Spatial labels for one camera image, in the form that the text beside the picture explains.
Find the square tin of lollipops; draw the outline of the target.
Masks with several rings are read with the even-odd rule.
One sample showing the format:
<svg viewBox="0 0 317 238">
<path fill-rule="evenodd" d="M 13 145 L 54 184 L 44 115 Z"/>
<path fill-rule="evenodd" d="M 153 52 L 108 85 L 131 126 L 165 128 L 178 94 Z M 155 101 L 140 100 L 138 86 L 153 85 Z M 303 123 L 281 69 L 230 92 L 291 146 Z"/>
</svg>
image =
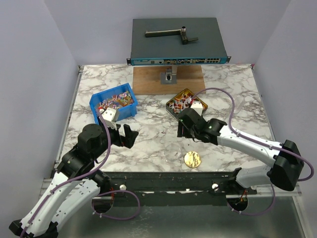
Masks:
<svg viewBox="0 0 317 238">
<path fill-rule="evenodd" d="M 176 119 L 178 120 L 178 115 L 186 108 L 190 108 L 191 103 L 193 101 L 200 101 L 203 106 L 204 110 L 203 113 L 207 110 L 208 105 L 203 102 L 200 98 L 195 97 L 192 99 L 194 96 L 194 93 L 190 91 L 189 89 L 184 89 L 180 93 L 178 93 L 176 96 L 174 96 L 171 100 L 169 100 L 165 107 L 166 110 Z"/>
</svg>

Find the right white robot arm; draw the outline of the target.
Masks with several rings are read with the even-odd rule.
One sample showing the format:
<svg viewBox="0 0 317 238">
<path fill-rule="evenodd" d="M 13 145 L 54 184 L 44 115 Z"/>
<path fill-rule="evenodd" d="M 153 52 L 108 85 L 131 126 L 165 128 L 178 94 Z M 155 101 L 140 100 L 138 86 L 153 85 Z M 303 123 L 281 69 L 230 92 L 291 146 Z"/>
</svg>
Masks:
<svg viewBox="0 0 317 238">
<path fill-rule="evenodd" d="M 256 136 L 244 137 L 238 130 L 231 130 L 226 122 L 206 121 L 194 109 L 186 108 L 178 115 L 178 137 L 193 138 L 238 150 L 264 163 L 250 169 L 236 169 L 228 181 L 228 189 L 239 194 L 255 185 L 273 184 L 285 191 L 293 191 L 304 163 L 298 158 L 296 143 L 267 141 Z"/>
</svg>

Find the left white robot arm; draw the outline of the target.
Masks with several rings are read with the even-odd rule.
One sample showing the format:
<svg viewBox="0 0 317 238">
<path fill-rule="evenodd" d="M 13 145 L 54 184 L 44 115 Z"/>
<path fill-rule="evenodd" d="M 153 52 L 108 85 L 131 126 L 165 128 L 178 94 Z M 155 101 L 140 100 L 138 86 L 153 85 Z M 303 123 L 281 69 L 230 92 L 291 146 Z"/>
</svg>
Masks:
<svg viewBox="0 0 317 238">
<path fill-rule="evenodd" d="M 131 148 L 138 136 L 124 124 L 125 135 L 104 125 L 88 124 L 77 144 L 67 152 L 35 207 L 9 229 L 21 238 L 55 238 L 65 223 L 88 201 L 111 190 L 110 177 L 96 170 L 95 162 L 111 145 Z"/>
</svg>

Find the blue plastic candy bin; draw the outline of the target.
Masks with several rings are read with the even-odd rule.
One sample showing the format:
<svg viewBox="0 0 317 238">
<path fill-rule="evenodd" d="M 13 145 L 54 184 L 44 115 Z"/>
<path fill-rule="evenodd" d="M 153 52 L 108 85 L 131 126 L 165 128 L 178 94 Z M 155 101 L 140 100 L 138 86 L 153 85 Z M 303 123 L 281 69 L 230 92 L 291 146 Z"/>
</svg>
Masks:
<svg viewBox="0 0 317 238">
<path fill-rule="evenodd" d="M 129 83 L 93 94 L 89 102 L 94 121 L 98 123 L 97 111 L 108 107 L 119 112 L 117 121 L 133 117 L 137 114 L 137 99 Z"/>
</svg>

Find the clear glass jar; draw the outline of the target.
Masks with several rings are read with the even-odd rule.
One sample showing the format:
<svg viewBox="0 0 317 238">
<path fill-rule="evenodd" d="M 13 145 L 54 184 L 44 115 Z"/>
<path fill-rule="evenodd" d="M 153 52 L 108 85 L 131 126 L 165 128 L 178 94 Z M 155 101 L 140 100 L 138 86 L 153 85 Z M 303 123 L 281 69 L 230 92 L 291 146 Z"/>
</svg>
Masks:
<svg viewBox="0 0 317 238">
<path fill-rule="evenodd" d="M 182 156 L 181 148 L 176 144 L 169 144 L 163 152 L 163 157 L 166 162 L 176 162 Z"/>
</svg>

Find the clear plastic scoop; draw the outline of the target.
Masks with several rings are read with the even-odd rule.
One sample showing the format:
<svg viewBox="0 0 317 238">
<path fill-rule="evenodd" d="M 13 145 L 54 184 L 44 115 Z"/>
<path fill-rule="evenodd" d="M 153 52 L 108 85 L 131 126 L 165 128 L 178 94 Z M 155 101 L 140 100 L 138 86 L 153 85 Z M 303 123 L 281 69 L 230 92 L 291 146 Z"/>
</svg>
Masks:
<svg viewBox="0 0 317 238">
<path fill-rule="evenodd" d="M 236 115 L 242 110 L 246 101 L 245 101 L 244 97 L 237 97 L 234 101 L 235 101 L 234 114 Z"/>
</svg>

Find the gold jar lid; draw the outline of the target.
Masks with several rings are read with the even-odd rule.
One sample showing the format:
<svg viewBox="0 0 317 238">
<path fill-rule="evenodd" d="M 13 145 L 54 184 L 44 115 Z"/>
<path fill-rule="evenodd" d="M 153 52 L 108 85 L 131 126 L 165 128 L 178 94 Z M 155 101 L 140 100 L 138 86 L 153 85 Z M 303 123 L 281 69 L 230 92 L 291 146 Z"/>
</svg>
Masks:
<svg viewBox="0 0 317 238">
<path fill-rule="evenodd" d="M 195 151 L 189 151 L 184 156 L 184 163 L 189 168 L 197 168 L 201 164 L 201 157 Z"/>
</svg>

